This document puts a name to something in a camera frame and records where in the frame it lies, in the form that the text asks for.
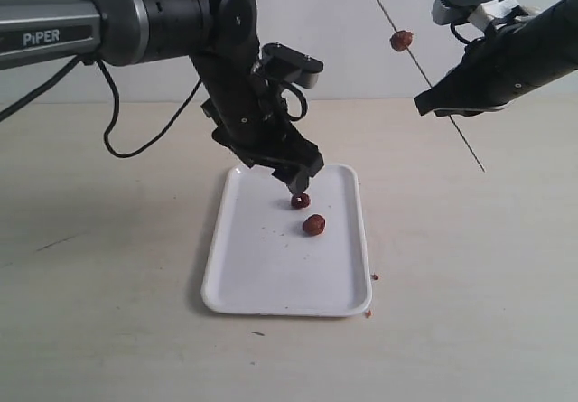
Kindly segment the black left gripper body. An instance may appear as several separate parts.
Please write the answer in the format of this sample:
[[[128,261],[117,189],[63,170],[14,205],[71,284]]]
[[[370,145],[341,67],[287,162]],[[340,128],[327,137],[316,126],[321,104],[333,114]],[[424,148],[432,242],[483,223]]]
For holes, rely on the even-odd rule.
[[[271,168],[279,164],[291,164],[294,155],[305,148],[319,147],[304,138],[299,131],[288,121],[283,122],[283,130],[270,128],[269,134],[255,145],[242,145],[233,140],[223,121],[219,117],[213,101],[208,99],[201,108],[206,117],[211,118],[216,129],[212,132],[212,139],[229,149],[247,167],[260,165]]]

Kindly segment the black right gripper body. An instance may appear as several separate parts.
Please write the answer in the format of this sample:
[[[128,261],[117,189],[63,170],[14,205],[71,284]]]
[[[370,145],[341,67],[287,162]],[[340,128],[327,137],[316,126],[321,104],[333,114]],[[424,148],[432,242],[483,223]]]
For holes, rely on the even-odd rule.
[[[536,89],[531,61],[532,55],[511,35],[487,40],[467,51],[452,70],[464,72],[464,107],[507,105]]]

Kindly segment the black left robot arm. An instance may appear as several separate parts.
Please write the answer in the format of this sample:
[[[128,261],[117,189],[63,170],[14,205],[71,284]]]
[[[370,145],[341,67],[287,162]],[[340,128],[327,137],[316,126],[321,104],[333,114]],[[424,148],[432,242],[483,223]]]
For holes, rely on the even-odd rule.
[[[307,190],[322,154],[295,127],[284,92],[300,97],[323,65],[278,42],[261,44],[256,0],[1,0],[1,66],[64,60],[9,118],[78,64],[110,67],[186,57],[205,88],[213,139],[244,165],[268,167],[293,194]]]

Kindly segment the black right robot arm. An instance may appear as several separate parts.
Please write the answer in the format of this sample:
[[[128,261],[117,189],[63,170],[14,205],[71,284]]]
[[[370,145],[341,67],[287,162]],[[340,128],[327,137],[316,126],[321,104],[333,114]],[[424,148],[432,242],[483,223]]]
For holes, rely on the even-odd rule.
[[[420,115],[473,117],[577,70],[577,0],[531,13],[517,0],[435,0],[432,18],[482,36],[465,41],[461,61],[417,95]]]

